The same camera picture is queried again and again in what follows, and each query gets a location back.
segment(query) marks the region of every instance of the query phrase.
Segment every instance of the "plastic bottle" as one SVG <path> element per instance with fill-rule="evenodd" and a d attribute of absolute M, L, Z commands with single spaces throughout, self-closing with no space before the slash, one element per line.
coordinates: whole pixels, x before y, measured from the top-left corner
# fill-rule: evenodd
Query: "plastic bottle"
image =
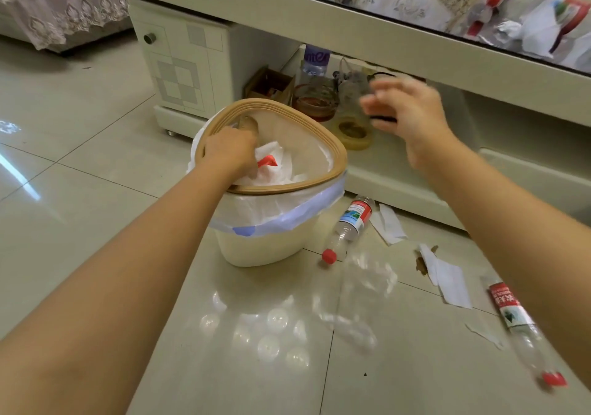
<path fill-rule="evenodd" d="M 352 243 L 359 239 L 375 208 L 369 197 L 358 195 L 349 205 L 326 240 L 322 259 L 327 264 L 343 261 Z"/>
<path fill-rule="evenodd" d="M 511 343 L 517 357 L 528 367 L 537 380 L 551 387 L 566 386 L 566 380 L 558 371 L 550 368 L 541 349 L 540 330 L 525 311 L 513 292 L 494 274 L 487 280 L 488 290 L 511 334 Z"/>
<path fill-rule="evenodd" d="M 330 51 L 313 45 L 306 45 L 301 64 L 300 83 L 309 83 L 312 77 L 324 77 L 329 66 Z"/>

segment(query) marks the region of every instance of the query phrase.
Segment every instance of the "floor tile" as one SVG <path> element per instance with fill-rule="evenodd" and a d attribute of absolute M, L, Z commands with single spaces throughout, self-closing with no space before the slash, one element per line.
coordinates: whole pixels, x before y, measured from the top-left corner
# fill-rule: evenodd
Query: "floor tile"
<path fill-rule="evenodd" d="M 209 230 L 128 413 L 318 413 L 332 331 L 313 300 L 334 312 L 341 278 L 319 260 L 234 267 Z"/>
<path fill-rule="evenodd" d="M 0 338 L 155 200 L 55 164 L 0 202 Z"/>
<path fill-rule="evenodd" d="M 0 200 L 52 164 L 48 159 L 0 144 Z"/>
<path fill-rule="evenodd" d="M 509 343 L 498 317 L 397 285 L 373 321 L 373 354 L 360 353 L 335 332 L 321 413 L 588 413 L 591 393 L 549 346 L 569 382 L 553 394 L 537 387 L 511 348 L 498 350 L 466 329 L 466 322 Z"/>
<path fill-rule="evenodd" d="M 63 58 L 0 39 L 0 142 L 56 161 L 154 94 L 133 34 Z"/>
<path fill-rule="evenodd" d="M 346 195 L 320 216 L 314 227 L 314 235 L 306 245 L 307 249 L 322 253 L 324 240 L 339 217 L 347 210 L 352 198 L 352 195 Z M 429 277 L 423 276 L 416 268 L 418 244 L 425 243 L 429 247 L 438 245 L 439 258 L 462 268 L 472 305 L 491 314 L 497 314 L 481 280 L 483 275 L 492 271 L 492 267 L 476 243 L 460 230 L 401 210 L 395 211 L 408 240 L 388 247 L 370 224 L 356 248 L 372 252 L 377 258 L 389 262 L 402 283 L 440 294 L 439 287 L 433 286 Z"/>
<path fill-rule="evenodd" d="M 148 99 L 60 163 L 162 196 L 185 174 L 191 140 L 168 136 L 156 122 L 154 105 L 155 98 Z"/>

